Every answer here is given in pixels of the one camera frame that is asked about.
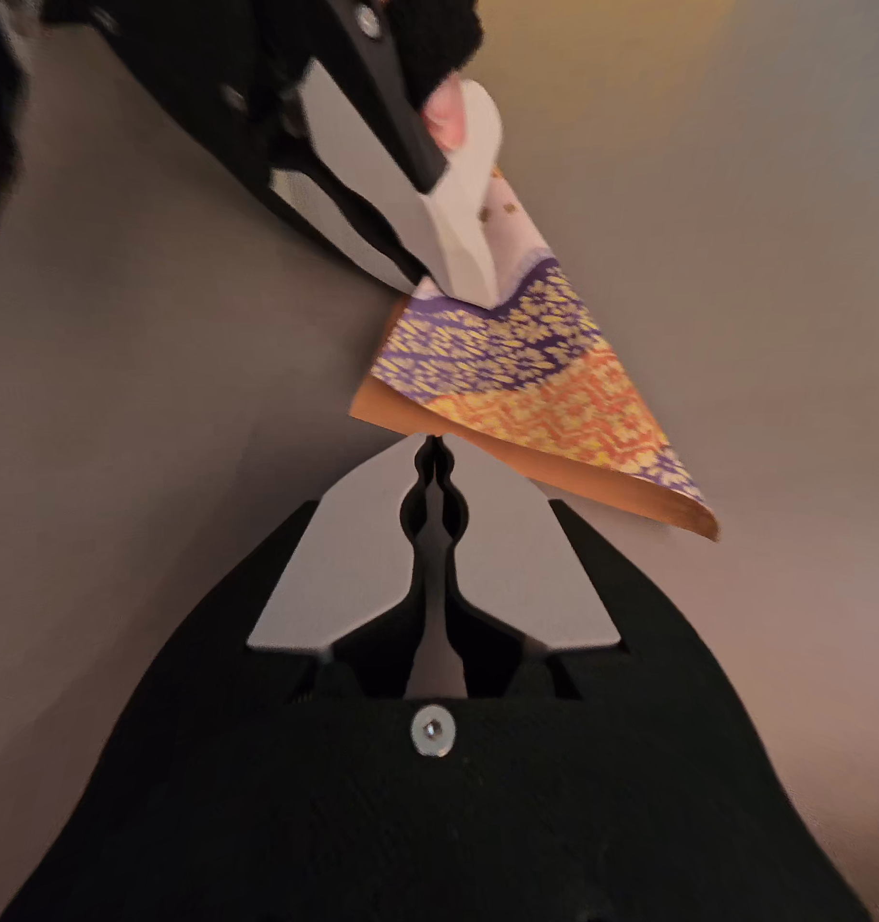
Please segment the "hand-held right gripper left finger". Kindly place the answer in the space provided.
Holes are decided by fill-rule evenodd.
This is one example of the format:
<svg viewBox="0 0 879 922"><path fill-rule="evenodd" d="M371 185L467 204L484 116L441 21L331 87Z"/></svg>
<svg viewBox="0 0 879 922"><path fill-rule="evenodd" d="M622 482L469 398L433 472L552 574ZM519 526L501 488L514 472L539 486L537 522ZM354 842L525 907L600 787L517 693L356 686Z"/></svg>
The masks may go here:
<svg viewBox="0 0 879 922"><path fill-rule="evenodd" d="M402 698L426 626L433 439L417 433L354 468L311 514L247 645L348 666L364 694Z"/></svg>

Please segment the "brown-backed patterned origami paper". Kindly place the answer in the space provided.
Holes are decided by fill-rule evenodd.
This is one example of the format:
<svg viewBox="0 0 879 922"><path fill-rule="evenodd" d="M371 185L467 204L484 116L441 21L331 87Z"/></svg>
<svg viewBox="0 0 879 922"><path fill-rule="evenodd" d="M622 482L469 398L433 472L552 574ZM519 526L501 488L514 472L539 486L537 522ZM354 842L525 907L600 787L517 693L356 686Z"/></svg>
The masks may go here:
<svg viewBox="0 0 879 922"><path fill-rule="evenodd" d="M715 514L498 169L479 219L503 301L472 306L424 279L393 309L350 416L459 435L526 478L718 539Z"/></svg>

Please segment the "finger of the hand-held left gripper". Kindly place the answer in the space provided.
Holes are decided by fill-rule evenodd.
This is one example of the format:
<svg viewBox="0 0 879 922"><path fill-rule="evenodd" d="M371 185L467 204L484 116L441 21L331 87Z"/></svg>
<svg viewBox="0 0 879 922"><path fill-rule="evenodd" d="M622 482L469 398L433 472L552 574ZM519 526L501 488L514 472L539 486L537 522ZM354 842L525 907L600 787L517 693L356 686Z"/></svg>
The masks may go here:
<svg viewBox="0 0 879 922"><path fill-rule="evenodd" d="M421 275L410 281L399 265L357 231L325 191L298 170L273 170L271 189L307 224L353 264L400 293L414 293Z"/></svg>
<svg viewBox="0 0 879 922"><path fill-rule="evenodd" d="M426 193L415 189L318 61L309 63L299 96L322 163L387 219L403 248L446 295L492 309L500 299L499 283L479 215L501 149L502 121L479 83L464 79L460 85L465 142L451 158L439 152L439 178Z"/></svg>

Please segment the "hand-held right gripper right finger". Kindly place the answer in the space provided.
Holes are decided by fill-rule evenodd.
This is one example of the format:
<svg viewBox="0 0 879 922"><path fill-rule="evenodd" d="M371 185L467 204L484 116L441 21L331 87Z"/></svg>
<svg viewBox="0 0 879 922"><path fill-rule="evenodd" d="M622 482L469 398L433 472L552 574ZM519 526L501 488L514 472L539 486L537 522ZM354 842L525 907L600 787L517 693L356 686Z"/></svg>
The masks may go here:
<svg viewBox="0 0 879 922"><path fill-rule="evenodd" d="M467 696L503 697L526 661L618 647L618 628L545 494L463 437L439 441L446 635Z"/></svg>

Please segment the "person's left hand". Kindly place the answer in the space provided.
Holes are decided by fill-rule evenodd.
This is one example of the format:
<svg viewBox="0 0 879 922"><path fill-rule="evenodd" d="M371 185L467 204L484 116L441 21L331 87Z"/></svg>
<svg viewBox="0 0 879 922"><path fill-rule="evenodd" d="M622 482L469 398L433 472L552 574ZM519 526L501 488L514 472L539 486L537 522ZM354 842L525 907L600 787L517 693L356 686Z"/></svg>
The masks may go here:
<svg viewBox="0 0 879 922"><path fill-rule="evenodd" d="M476 1L387 1L407 97L444 153L467 137L461 72L484 38Z"/></svg>

